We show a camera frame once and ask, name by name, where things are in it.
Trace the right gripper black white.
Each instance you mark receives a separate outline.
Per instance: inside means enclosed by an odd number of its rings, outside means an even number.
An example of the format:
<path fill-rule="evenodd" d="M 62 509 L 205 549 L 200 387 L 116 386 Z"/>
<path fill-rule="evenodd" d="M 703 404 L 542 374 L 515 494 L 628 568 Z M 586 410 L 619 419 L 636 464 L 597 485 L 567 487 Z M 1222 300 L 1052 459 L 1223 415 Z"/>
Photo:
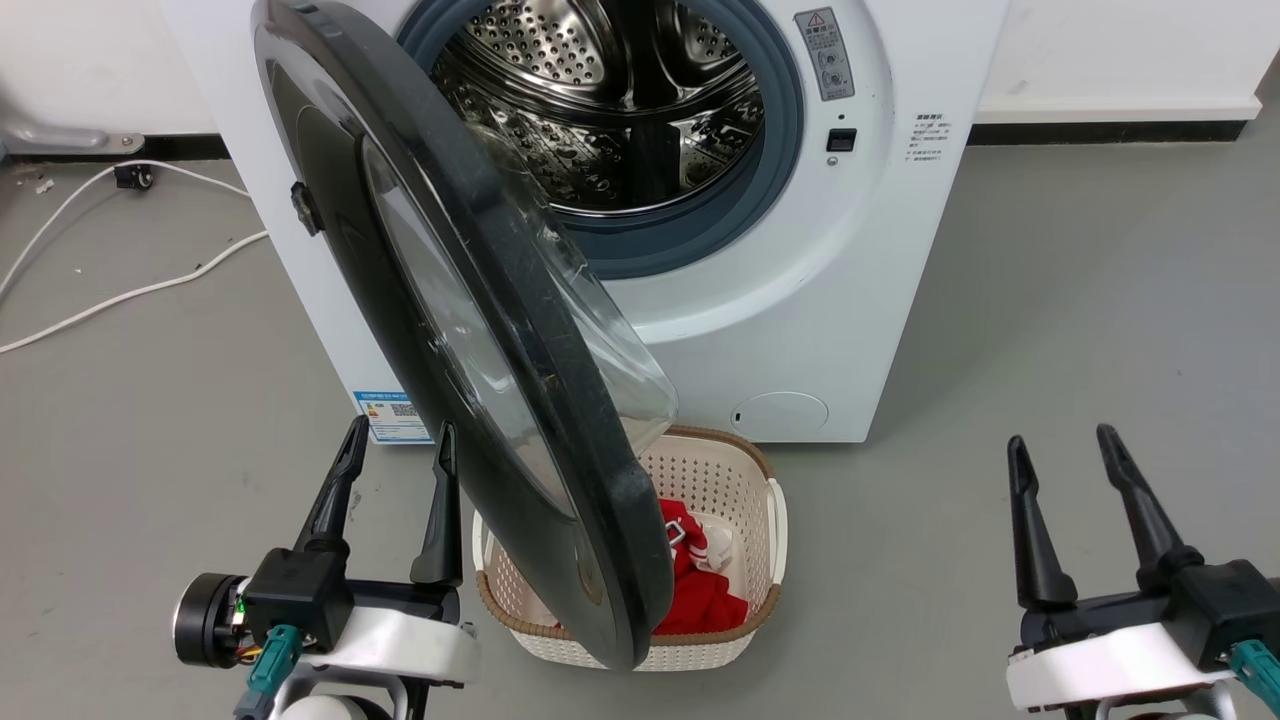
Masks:
<path fill-rule="evenodd" d="M 1078 598 L 1041 511 L 1027 443 L 1011 437 L 1015 588 L 1024 611 L 1021 643 L 1007 661 L 1011 701 L 1032 712 L 1107 714 L 1178 701 L 1189 714 L 1233 714 L 1228 680 L 1243 669 L 1235 648 L 1256 641 L 1277 652 L 1277 580 L 1245 560 L 1204 565 L 1116 428 L 1102 423 L 1096 438 L 1125 509 L 1140 592 Z"/>

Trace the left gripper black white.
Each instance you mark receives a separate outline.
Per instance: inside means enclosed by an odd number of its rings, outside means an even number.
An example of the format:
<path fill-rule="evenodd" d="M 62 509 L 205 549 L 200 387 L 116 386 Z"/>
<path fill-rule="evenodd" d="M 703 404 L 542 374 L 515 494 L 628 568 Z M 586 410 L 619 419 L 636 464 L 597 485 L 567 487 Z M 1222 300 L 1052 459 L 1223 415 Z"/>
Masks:
<path fill-rule="evenodd" d="M 173 648 L 187 665 L 229 669 L 268 659 L 285 630 L 291 678 L 283 687 L 348 684 L 389 692 L 463 688 L 477 676 L 480 644 L 460 616 L 462 582 L 458 433 L 443 421 L 421 550 L 406 583 L 346 575 L 351 492 L 364 470 L 370 419 L 357 415 L 293 550 L 268 552 L 250 575 L 205 573 L 173 616 Z"/>

